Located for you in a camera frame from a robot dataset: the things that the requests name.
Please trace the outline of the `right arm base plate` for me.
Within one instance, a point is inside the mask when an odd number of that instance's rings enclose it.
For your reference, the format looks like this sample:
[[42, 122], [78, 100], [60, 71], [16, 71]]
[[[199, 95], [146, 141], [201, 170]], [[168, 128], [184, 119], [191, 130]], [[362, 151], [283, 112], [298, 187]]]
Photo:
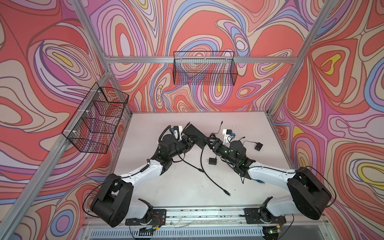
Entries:
[[275, 217], [265, 208], [244, 208], [243, 217], [247, 224], [284, 225], [287, 222], [284, 216]]

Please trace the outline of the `black power adapter with cord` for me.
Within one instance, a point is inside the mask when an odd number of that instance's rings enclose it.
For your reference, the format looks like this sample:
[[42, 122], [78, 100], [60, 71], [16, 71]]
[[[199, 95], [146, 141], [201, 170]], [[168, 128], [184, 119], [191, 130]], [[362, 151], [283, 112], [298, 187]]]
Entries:
[[[221, 128], [222, 128], [222, 124], [223, 124], [223, 121], [221, 121], [219, 130], [218, 130], [216, 133], [211, 133], [211, 134], [210, 134], [210, 138], [215, 138], [216, 135], [220, 133]], [[216, 165], [217, 165], [217, 157], [209, 158], [208, 163], [209, 163], [209, 165], [214, 165], [214, 166], [216, 166]]]

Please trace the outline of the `aluminium front rail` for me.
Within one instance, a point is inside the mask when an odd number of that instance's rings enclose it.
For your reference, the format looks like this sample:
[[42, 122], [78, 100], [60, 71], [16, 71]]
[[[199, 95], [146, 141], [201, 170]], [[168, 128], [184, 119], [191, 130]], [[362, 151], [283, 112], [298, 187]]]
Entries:
[[123, 221], [112, 228], [89, 219], [78, 240], [336, 240], [327, 217], [310, 220], [286, 215], [270, 224], [256, 221], [256, 206], [160, 207], [164, 222], [138, 225]]

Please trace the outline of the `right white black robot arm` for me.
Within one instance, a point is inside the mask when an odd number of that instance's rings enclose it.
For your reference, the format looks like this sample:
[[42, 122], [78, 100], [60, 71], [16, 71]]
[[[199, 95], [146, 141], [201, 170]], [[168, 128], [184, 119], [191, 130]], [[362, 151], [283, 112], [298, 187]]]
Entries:
[[331, 201], [330, 191], [307, 168], [285, 170], [263, 165], [247, 157], [246, 148], [240, 141], [225, 146], [218, 138], [206, 137], [205, 143], [215, 155], [230, 164], [242, 179], [261, 180], [289, 192], [278, 198], [270, 196], [263, 202], [257, 216], [264, 223], [294, 214], [319, 220]]

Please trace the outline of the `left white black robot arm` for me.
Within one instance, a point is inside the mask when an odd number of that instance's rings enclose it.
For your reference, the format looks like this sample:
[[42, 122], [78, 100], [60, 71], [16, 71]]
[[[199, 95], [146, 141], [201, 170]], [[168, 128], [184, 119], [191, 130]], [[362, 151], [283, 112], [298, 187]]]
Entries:
[[110, 174], [106, 177], [97, 187], [90, 211], [110, 227], [116, 227], [126, 219], [142, 225], [151, 223], [156, 218], [153, 206], [144, 199], [134, 200], [134, 190], [164, 174], [172, 166], [174, 157], [186, 154], [194, 145], [195, 141], [187, 135], [179, 140], [171, 134], [161, 137], [156, 152], [145, 165], [121, 176]]

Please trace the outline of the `black network switch box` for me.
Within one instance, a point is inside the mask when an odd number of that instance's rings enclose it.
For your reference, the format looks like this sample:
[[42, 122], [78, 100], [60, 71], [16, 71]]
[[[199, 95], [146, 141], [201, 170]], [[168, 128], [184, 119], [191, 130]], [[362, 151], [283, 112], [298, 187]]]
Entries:
[[191, 141], [197, 145], [200, 149], [203, 149], [206, 146], [205, 138], [206, 136], [198, 130], [194, 125], [188, 125], [184, 130], [183, 134], [191, 139]]

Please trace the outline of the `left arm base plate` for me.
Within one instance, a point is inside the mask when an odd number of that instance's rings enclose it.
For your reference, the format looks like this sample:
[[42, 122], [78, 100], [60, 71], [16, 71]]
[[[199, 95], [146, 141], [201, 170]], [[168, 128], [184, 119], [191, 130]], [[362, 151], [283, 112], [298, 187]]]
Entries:
[[149, 210], [149, 213], [145, 214], [142, 219], [126, 219], [125, 225], [139, 227], [161, 227], [166, 223], [166, 216], [166, 209]]

